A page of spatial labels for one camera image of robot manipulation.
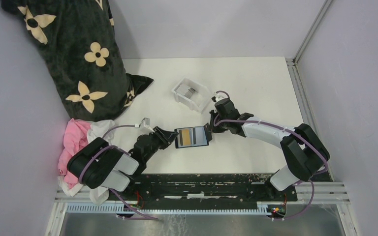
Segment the clear plastic card box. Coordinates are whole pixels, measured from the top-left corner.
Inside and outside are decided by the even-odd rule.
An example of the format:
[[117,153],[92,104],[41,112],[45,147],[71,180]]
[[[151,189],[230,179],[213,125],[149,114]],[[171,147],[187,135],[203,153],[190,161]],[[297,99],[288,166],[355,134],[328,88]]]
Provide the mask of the clear plastic card box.
[[176,102],[182,103],[198,113],[205,111],[213,95],[206,86],[189,78],[181,79],[171,92]]

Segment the gold VIP card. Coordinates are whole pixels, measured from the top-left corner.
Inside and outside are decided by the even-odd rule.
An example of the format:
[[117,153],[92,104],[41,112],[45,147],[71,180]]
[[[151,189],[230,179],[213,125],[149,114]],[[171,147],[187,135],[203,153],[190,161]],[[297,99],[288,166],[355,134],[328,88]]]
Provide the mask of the gold VIP card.
[[190,146],[192,144],[191,129],[189,128],[179,129],[178,132],[179,132],[178,145],[180,147]]

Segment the grey striped card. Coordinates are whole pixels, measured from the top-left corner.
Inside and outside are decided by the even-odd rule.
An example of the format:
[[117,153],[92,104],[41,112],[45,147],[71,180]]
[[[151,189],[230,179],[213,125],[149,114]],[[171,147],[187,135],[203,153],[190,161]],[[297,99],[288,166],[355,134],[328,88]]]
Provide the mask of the grey striped card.
[[207,145],[206,134],[203,127],[194,127],[192,129],[192,145],[204,146]]

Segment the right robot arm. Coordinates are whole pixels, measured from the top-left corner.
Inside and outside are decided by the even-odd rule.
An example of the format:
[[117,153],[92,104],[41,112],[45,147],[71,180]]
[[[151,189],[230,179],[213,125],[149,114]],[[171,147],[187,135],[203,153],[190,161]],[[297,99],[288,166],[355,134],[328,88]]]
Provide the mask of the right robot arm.
[[210,112],[212,133],[229,131],[282,150],[286,165],[266,180],[264,193],[269,200],[278,200],[288,187],[306,182],[328,170],[330,154],[309,125],[281,126],[250,113],[239,113],[229,98],[216,95],[212,101],[215,107]]

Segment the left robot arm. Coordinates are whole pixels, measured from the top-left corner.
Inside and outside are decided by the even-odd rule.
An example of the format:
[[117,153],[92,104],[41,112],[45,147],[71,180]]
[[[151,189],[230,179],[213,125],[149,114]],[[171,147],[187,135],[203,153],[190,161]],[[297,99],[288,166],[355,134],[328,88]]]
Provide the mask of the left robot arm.
[[159,150],[168,148],[177,136],[176,131],[156,126],[149,134],[140,135],[130,151],[109,145],[98,137],[69,160],[67,170],[90,189],[106,187],[129,200],[135,194],[133,178],[142,174],[148,161]]

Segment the black card holder wallet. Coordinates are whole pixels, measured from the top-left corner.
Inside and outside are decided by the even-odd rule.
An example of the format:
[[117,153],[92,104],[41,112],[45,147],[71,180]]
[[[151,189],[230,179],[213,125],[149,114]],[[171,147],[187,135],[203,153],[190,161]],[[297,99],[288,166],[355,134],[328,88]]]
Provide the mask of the black card holder wallet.
[[[205,124],[204,126],[200,126],[200,127],[203,127],[204,130],[205,130],[205,134],[206,134],[206,140],[207,140],[207,145],[204,145],[204,146],[208,146],[209,145],[209,142],[213,139],[212,138],[212,133],[211,133],[211,130],[209,128],[209,124]],[[175,129],[174,131],[178,132],[179,129],[184,129],[184,128],[177,128]],[[176,140],[175,140],[175,148],[176,149],[179,149],[179,148],[194,148],[194,147],[199,147],[199,146],[193,146],[192,144],[190,146],[186,146],[186,147],[180,147],[178,145],[178,139],[179,139],[179,135],[177,136]]]

